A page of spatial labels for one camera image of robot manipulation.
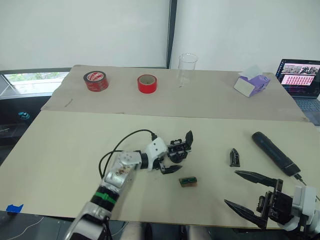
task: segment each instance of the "purple tissue box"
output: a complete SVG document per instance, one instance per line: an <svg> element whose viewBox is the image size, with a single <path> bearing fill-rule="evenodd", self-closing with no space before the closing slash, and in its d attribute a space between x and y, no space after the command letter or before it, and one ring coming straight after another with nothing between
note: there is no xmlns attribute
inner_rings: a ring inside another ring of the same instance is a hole
<svg viewBox="0 0 320 240"><path fill-rule="evenodd" d="M269 82L270 79L264 75L255 76L250 80L245 76L240 76L233 88L243 95L251 97L265 89Z"/></svg>

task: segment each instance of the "white tabletop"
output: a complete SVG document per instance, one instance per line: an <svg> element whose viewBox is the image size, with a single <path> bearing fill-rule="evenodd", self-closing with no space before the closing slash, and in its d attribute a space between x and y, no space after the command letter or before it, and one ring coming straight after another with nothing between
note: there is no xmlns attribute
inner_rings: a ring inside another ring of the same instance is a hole
<svg viewBox="0 0 320 240"><path fill-rule="evenodd" d="M83 78L91 71L105 72L109 87L89 91ZM196 70L194 79L183 87L179 87L178 73L172 69L76 65L42 110L308 122L271 73L265 74L271 79L266 89L250 98L233 89L237 72ZM156 92L139 92L137 78L142 74L157 77Z"/></svg>
<svg viewBox="0 0 320 240"><path fill-rule="evenodd" d="M173 174L138 171L116 203L112 219L255 227L224 199L254 210L259 196L271 188L244 180L234 170L281 178L283 192L289 195L300 184L255 145L251 135L256 131L265 133L300 167L305 182L320 190L320 134L311 123L42 111L0 167L0 210L24 204L22 213L76 217L98 187L101 156L142 128L167 143L192 130L192 152ZM150 136L140 133L120 148L139 150L149 142ZM240 168L229 167L232 148L240 154ZM197 177L198 186L182 188L178 179L190 176ZM277 225L270 220L268 227Z"/></svg>

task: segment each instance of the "black cylinder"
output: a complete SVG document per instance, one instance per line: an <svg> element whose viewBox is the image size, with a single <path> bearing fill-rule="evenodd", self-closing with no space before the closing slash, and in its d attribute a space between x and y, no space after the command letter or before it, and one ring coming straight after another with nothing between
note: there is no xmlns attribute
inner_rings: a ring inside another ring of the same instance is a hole
<svg viewBox="0 0 320 240"><path fill-rule="evenodd" d="M254 133L252 139L286 175L291 177L300 172L299 167L262 132Z"/></svg>

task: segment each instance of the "tape roll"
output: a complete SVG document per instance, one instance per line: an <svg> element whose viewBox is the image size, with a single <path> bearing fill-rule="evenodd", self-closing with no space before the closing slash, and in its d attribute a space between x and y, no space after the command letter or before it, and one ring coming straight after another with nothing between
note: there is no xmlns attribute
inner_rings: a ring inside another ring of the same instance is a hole
<svg viewBox="0 0 320 240"><path fill-rule="evenodd" d="M157 78L150 74L138 77L138 89L144 94L152 94L157 89Z"/></svg>
<svg viewBox="0 0 320 240"><path fill-rule="evenodd" d="M107 76L103 71L91 71L83 76L87 88L92 92L101 92L108 86Z"/></svg>

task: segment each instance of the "window frame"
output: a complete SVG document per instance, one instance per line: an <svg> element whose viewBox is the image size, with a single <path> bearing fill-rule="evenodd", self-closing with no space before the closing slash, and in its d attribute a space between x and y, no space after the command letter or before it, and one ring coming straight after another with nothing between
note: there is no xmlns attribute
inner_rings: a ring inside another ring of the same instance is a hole
<svg viewBox="0 0 320 240"><path fill-rule="evenodd" d="M16 70L2 70L0 71L0 81L5 82L4 87L0 89L0 100L1 99L15 99L15 98L29 98L29 97L40 97L40 96L51 96L52 92L38 92L38 93L15 93L11 95L2 96L8 88L11 90L15 89L5 75L8 74L35 74L35 73L54 73L54 72L70 72L71 67L60 67L60 68L33 68L33 69L16 69Z"/></svg>

